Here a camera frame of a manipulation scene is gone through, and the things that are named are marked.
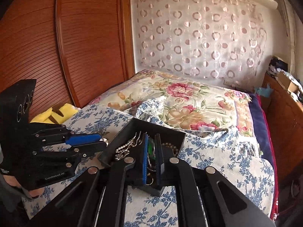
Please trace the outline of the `left hand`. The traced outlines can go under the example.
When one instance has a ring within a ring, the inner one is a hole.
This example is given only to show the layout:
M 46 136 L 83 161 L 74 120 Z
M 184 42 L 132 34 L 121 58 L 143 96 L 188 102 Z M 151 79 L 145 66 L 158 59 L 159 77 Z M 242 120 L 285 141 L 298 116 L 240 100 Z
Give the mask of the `left hand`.
M 17 181 L 17 179 L 14 176 L 4 175 L 3 178 L 4 178 L 4 181 L 8 185 L 13 187 L 14 189 L 21 190 L 21 192 L 29 199 L 38 198 L 38 196 L 42 195 L 42 193 L 44 193 L 44 190 L 45 190 L 45 188 L 42 187 L 39 189 L 29 191 L 29 190 L 25 189 L 23 186 L 21 186 L 20 183 Z

